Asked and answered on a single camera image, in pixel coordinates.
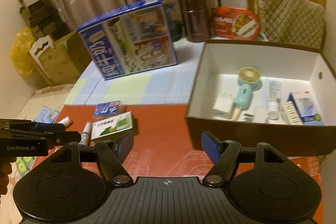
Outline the person left hand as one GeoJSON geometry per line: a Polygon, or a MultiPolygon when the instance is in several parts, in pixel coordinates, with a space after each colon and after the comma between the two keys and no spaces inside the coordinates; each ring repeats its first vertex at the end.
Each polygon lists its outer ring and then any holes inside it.
{"type": "Polygon", "coordinates": [[[9,175],[13,169],[11,164],[16,162],[16,157],[1,157],[0,160],[0,195],[7,194],[9,175]]]}

